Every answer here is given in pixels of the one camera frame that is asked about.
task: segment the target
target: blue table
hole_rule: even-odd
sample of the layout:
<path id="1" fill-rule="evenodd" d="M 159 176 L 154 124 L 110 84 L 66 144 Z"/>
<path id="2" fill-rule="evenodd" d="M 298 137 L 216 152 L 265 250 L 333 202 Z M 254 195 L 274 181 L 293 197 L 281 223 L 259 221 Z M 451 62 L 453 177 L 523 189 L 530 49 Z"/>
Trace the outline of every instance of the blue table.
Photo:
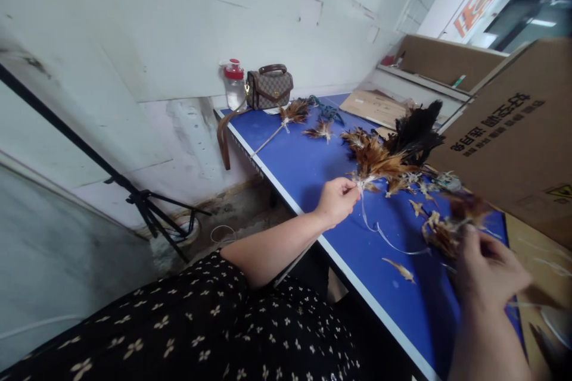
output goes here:
<path id="1" fill-rule="evenodd" d="M 339 106 L 348 94 L 323 97 L 326 104 Z M 218 110 L 220 117 L 230 110 Z M 342 112 L 345 129 L 361 126 L 369 131 L 376 125 Z M 347 146 L 341 145 L 344 127 L 334 123 L 335 137 L 329 144 L 324 139 L 310 139 L 301 132 L 313 127 L 318 109 L 312 109 L 307 124 L 289 124 L 290 133 L 281 130 L 257 155 L 254 163 L 271 181 L 286 203 L 297 214 L 312 211 L 319 200 L 324 182 L 356 169 L 348 158 Z M 278 115 L 252 111 L 232 119 L 229 131 L 251 155 L 280 125 Z M 439 211 L 448 215 L 448 202 L 435 196 Z M 415 217 L 409 200 L 422 202 L 430 212 L 436 210 L 421 193 L 399 192 L 391 198 L 383 193 L 365 192 L 364 204 L 370 225 L 376 221 L 394 246 L 405 251 L 426 247 L 421 234 L 424 219 Z M 459 321 L 459 304 L 447 278 L 440 257 L 428 254 L 406 255 L 392 249 L 376 232 L 369 231 L 362 218 L 361 206 L 335 229 L 318 240 L 361 294 L 386 328 L 401 344 L 411 360 L 428 380 L 445 380 L 449 371 L 455 332 Z M 489 216 L 490 231 L 506 243 L 502 213 Z M 411 284 L 382 258 L 404 265 L 415 276 Z M 512 317 L 518 317 L 515 311 Z M 520 322 L 513 320 L 520 333 Z"/>

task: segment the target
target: red bottle cap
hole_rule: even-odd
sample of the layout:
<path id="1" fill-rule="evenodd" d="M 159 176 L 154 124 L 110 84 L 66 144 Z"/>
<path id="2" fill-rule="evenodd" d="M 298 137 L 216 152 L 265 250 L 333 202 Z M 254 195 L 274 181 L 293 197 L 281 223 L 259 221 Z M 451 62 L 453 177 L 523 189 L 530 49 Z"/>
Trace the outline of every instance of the red bottle cap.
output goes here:
<path id="1" fill-rule="evenodd" d="M 225 66 L 225 77 L 234 80 L 244 79 L 244 69 L 240 67 L 240 61 L 231 58 L 230 64 Z"/>

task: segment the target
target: cardboard box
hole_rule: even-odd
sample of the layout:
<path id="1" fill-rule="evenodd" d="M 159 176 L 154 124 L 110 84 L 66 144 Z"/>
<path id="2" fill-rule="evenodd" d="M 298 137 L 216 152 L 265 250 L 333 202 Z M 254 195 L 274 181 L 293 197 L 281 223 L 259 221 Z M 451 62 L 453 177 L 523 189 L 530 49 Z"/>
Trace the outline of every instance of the cardboard box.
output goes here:
<path id="1" fill-rule="evenodd" d="M 395 130 L 395 119 L 405 115 L 405 106 L 380 91 L 356 89 L 340 109 Z"/>
<path id="2" fill-rule="evenodd" d="M 572 39 L 515 52 L 428 163 L 572 248 Z"/>
<path id="3" fill-rule="evenodd" d="M 534 379 L 550 379 L 548 362 L 534 331 L 542 330 L 557 352 L 566 352 L 540 311 L 541 305 L 572 311 L 570 277 L 564 274 L 572 273 L 572 253 L 509 214 L 506 232 L 511 249 L 533 278 L 530 287 L 517 295 L 530 370 Z"/>
<path id="4" fill-rule="evenodd" d="M 467 92 L 507 57 L 507 54 L 489 49 L 417 35 L 403 38 L 395 57 L 400 58 L 402 54 L 402 70 L 448 86 L 465 75 L 457 88 Z"/>

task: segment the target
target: bag handle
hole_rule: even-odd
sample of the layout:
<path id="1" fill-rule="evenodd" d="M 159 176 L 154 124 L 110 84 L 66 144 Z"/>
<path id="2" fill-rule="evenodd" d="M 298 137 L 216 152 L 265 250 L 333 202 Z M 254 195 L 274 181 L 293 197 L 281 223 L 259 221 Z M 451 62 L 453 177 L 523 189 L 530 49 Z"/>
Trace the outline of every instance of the bag handle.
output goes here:
<path id="1" fill-rule="evenodd" d="M 283 64 L 265 65 L 264 67 L 260 67 L 258 69 L 260 74 L 270 73 L 271 71 L 281 71 L 284 74 L 288 71 L 288 69 L 286 69 L 286 66 Z"/>
<path id="2" fill-rule="evenodd" d="M 231 113 L 224 116 L 224 118 L 220 120 L 219 125 L 216 129 L 216 139 L 219 141 L 220 156 L 222 156 L 222 162 L 224 163 L 225 169 L 227 171 L 231 169 L 231 157 L 228 153 L 228 130 L 227 130 L 228 123 L 235 116 L 238 116 L 242 113 L 246 113 L 247 111 L 251 110 L 251 109 L 246 109 L 242 112 L 239 112 L 238 109 L 240 109 L 244 105 L 244 103 L 246 103 L 246 100 L 243 101 L 243 103 L 240 106 L 238 106 L 236 110 L 233 110 Z"/>

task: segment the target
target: tripod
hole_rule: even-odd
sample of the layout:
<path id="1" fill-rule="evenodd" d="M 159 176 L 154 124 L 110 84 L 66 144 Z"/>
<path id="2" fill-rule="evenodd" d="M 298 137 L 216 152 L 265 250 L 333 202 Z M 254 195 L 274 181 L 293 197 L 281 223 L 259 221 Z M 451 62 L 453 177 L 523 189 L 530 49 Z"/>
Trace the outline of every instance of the tripod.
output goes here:
<path id="1" fill-rule="evenodd" d="M 14 77 L 14 75 L 10 73 L 2 64 L 0 64 L 0 79 L 6 84 L 6 86 L 14 91 L 16 95 L 28 103 L 30 107 L 38 112 L 50 124 L 52 124 L 59 132 L 66 136 L 68 140 L 74 143 L 82 152 L 84 152 L 95 163 L 103 168 L 111 176 L 104 183 L 110 184 L 115 182 L 119 186 L 127 189 L 130 195 L 126 201 L 130 204 L 135 204 L 137 210 L 139 210 L 141 217 L 145 221 L 145 224 L 149 228 L 149 231 L 151 231 L 153 237 L 156 238 L 158 236 L 157 231 L 159 231 L 161 235 L 163 235 L 169 242 L 169 244 L 171 244 L 173 249 L 175 249 L 181 259 L 183 259 L 185 263 L 189 263 L 189 259 L 187 259 L 179 246 L 177 246 L 173 238 L 165 230 L 157 217 L 167 223 L 176 233 L 179 234 L 180 237 L 184 238 L 188 236 L 193 230 L 193 222 L 195 220 L 196 213 L 205 214 L 207 216 L 211 216 L 211 213 L 175 201 L 174 199 L 158 195 L 148 189 L 137 189 L 133 183 L 131 183 L 125 176 L 122 176 L 119 171 L 117 171 L 105 159 L 103 159 L 91 146 L 89 146 L 79 135 L 77 135 L 71 128 L 69 128 L 65 122 L 63 122 L 53 111 L 51 111 L 48 106 L 46 106 L 38 97 L 36 97 L 27 87 L 25 87 L 22 82 L 16 79 L 16 77 Z M 159 207 L 153 204 L 153 202 L 149 200 L 149 197 L 169 202 L 171 204 L 178 205 L 179 207 L 184 207 L 191 210 L 191 218 L 189 220 L 188 230 L 185 231 L 180 226 L 178 226 L 169 216 L 162 212 Z"/>

